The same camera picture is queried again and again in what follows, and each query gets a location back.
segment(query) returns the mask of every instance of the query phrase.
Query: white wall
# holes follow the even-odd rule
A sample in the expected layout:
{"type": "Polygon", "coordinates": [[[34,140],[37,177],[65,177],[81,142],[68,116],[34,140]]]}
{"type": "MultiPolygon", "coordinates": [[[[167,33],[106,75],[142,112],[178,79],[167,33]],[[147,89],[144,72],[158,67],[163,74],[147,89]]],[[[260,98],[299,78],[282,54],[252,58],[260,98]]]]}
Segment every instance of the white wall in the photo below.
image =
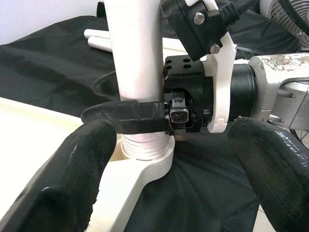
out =
{"type": "Polygon", "coordinates": [[[98,0],[0,0],[0,44],[7,44],[53,23],[96,15],[98,0]]]}

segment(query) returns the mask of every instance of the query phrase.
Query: black cloth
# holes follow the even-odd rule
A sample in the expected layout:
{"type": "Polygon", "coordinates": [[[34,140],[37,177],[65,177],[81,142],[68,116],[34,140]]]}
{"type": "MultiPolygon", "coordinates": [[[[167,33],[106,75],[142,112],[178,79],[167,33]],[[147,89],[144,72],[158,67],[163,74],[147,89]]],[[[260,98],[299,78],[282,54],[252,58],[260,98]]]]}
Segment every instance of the black cloth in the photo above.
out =
{"type": "MultiPolygon", "coordinates": [[[[296,39],[278,25],[249,14],[244,17],[251,24],[230,28],[238,45],[269,54],[298,49],[296,39]],[[258,29],[250,37],[253,26],[258,29]],[[268,42],[274,45],[269,51],[268,42]]],[[[73,116],[89,106],[119,100],[112,54],[90,48],[85,29],[108,30],[107,20],[81,16],[0,46],[0,97],[73,116]],[[104,91],[98,96],[92,87],[101,80],[104,91]]],[[[163,33],[175,38],[166,20],[163,33]]],[[[170,172],[144,188],[126,232],[251,232],[257,208],[226,134],[203,129],[176,143],[170,172]]]]}

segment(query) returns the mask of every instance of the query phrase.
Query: threaded white pipe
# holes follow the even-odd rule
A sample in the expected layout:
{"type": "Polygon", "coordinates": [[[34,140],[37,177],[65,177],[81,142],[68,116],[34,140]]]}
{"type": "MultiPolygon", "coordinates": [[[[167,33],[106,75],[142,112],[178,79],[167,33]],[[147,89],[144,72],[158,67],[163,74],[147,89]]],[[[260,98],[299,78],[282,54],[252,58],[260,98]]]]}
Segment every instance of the threaded white pipe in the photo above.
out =
{"type": "MultiPolygon", "coordinates": [[[[105,9],[121,100],[162,101],[160,0],[105,0],[105,9]]],[[[149,160],[164,155],[169,137],[164,132],[123,135],[122,143],[129,158],[149,160]]]]}

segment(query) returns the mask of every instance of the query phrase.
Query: silver screw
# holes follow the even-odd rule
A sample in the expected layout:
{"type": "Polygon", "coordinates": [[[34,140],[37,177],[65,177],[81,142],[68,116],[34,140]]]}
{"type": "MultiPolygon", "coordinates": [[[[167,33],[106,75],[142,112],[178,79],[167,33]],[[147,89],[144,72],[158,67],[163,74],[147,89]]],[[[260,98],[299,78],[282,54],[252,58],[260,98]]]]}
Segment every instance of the silver screw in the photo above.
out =
{"type": "Polygon", "coordinates": [[[211,47],[211,53],[212,54],[218,54],[220,52],[220,46],[215,44],[211,47]]]}
{"type": "Polygon", "coordinates": [[[197,12],[194,16],[194,23],[201,25],[205,21],[205,16],[201,12],[197,12]]]}

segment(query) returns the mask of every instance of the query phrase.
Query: fan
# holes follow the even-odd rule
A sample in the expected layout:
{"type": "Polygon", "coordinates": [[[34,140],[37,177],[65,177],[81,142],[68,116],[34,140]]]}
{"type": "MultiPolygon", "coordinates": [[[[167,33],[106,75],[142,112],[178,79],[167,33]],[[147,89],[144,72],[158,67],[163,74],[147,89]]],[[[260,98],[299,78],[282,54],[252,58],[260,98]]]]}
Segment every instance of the fan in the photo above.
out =
{"type": "MultiPolygon", "coordinates": [[[[290,0],[302,19],[309,23],[309,0],[290,0]]],[[[260,0],[261,14],[280,24],[288,32],[299,38],[302,50],[309,50],[309,36],[306,35],[288,16],[277,0],[260,0]]]]}

